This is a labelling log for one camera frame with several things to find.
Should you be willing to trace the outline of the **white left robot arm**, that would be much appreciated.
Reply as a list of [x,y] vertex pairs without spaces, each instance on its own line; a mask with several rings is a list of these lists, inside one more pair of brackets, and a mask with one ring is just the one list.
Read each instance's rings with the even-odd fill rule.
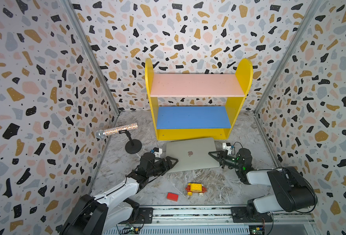
[[170,156],[158,158],[151,152],[143,154],[139,165],[120,184],[96,196],[80,197],[59,234],[101,235],[123,221],[135,220],[139,204],[130,197],[150,183],[150,177],[163,176],[178,162]]

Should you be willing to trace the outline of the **silver laptop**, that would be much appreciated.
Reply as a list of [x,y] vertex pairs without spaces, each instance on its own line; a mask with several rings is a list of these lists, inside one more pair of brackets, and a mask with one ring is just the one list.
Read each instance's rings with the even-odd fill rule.
[[208,154],[214,151],[213,138],[169,142],[166,155],[178,160],[169,173],[219,167],[219,163]]

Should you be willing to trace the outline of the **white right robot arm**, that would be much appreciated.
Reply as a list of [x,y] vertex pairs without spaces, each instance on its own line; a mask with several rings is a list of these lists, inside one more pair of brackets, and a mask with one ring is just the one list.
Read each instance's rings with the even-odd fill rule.
[[301,209],[316,206],[318,197],[310,183],[294,167],[254,169],[249,149],[241,148],[236,154],[227,150],[208,153],[221,168],[234,169],[239,180],[246,185],[270,186],[273,194],[249,199],[245,212],[238,218],[250,221],[261,218],[268,212],[301,212]]

